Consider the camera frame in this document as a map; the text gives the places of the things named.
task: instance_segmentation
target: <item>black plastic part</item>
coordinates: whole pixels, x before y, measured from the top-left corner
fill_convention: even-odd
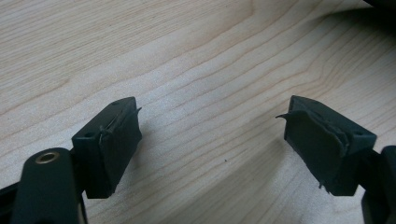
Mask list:
[[[367,191],[361,199],[361,209],[365,224],[386,223],[389,216],[388,205],[379,201]]]
[[[326,105],[292,96],[285,140],[301,156],[319,184],[335,196],[352,196],[361,158],[371,153],[376,135]]]
[[[70,152],[51,148],[23,165],[11,223],[86,223]]]
[[[0,190],[0,223],[9,223],[11,221],[17,191],[18,183]]]
[[[384,147],[378,172],[389,206],[387,223],[396,223],[396,146]]]
[[[107,198],[120,179],[142,139],[134,97],[108,105],[72,141],[79,181],[88,198]]]

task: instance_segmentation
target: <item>black plastic housing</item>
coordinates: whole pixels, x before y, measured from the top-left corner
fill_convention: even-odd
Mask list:
[[[327,191],[352,196],[361,158],[371,153],[376,135],[326,105],[300,96],[290,99],[285,140]]]
[[[134,97],[108,105],[73,138],[76,164],[88,198],[108,198],[142,139]]]

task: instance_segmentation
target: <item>wood grain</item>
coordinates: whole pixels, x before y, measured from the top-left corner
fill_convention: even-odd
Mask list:
[[[105,105],[144,139],[91,223],[362,223],[283,141],[293,94],[396,136],[394,25],[358,0],[0,2],[0,188]]]

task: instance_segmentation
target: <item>wooden table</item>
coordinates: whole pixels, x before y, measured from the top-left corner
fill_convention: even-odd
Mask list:
[[[143,141],[91,223],[362,223],[283,140],[293,94],[396,144],[396,33],[358,0],[3,1],[0,188],[135,96]]]

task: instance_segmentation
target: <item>dark object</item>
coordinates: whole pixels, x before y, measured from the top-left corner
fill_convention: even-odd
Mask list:
[[[134,97],[108,105],[75,136],[74,148],[30,157],[21,181],[0,190],[0,223],[87,223],[81,193],[107,198],[142,134]]]
[[[365,223],[396,223],[396,147],[373,151],[376,135],[326,105],[299,96],[290,99],[285,140],[312,175],[334,196],[366,189]]]
[[[366,3],[379,9],[389,12],[391,15],[396,12],[396,0],[364,0]]]

